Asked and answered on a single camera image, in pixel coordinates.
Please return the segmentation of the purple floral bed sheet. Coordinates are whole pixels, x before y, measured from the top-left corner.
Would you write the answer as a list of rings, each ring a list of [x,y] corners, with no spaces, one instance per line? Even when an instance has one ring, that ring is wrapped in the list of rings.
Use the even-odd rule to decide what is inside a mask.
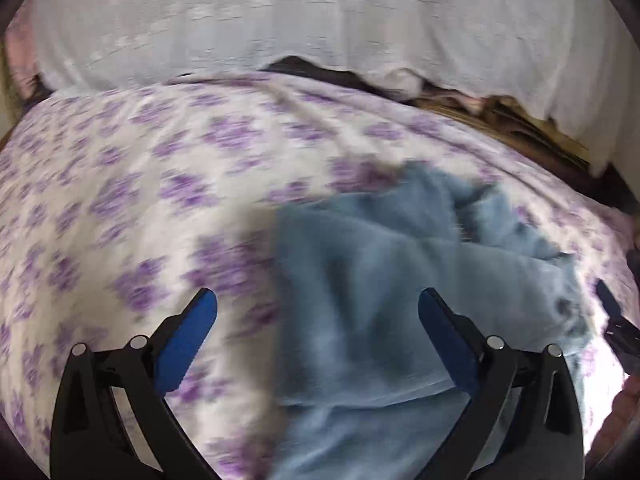
[[[590,341],[577,389],[593,443],[626,376],[603,339],[602,280],[639,317],[631,222],[483,133],[425,110],[285,75],[58,92],[1,152],[1,413],[41,468],[73,345],[151,333],[202,287],[218,318],[168,402],[226,479],[274,479],[276,226],[288,204],[384,191],[420,164],[506,196],[572,256]]]

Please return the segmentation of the blue fleece garment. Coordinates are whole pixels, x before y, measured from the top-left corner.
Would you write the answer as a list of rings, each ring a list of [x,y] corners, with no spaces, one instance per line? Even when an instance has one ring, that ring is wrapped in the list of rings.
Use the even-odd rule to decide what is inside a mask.
[[[557,344],[576,388],[590,341],[572,256],[506,196],[420,164],[384,191],[283,206],[276,397],[288,428],[275,479],[411,479],[468,397],[419,320],[434,288],[484,335]]]

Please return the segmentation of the stacked bedding under lace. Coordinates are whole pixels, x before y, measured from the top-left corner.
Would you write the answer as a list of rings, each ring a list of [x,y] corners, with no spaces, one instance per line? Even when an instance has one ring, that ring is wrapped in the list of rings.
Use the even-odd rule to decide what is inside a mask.
[[[394,64],[334,70],[288,55],[268,64],[265,70],[362,90],[463,122],[513,148],[575,191],[603,205],[627,212],[639,207],[634,192],[613,166],[592,172],[583,148],[563,136],[551,120],[527,114],[510,96],[474,98],[464,91],[439,87],[415,70]]]

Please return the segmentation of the pink floral pillow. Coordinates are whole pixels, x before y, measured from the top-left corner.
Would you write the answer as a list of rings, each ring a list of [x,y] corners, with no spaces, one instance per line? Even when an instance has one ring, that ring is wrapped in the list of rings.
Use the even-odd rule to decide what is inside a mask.
[[[39,67],[32,28],[32,4],[23,4],[10,21],[4,35],[9,73],[18,95],[29,99],[35,92]]]

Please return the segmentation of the white lace cover cloth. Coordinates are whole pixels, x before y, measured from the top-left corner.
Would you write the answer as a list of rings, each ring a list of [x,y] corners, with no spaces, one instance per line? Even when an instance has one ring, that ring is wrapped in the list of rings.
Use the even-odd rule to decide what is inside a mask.
[[[295,55],[414,96],[510,96],[595,165],[639,156],[639,50],[608,0],[34,0],[49,87],[256,70]]]

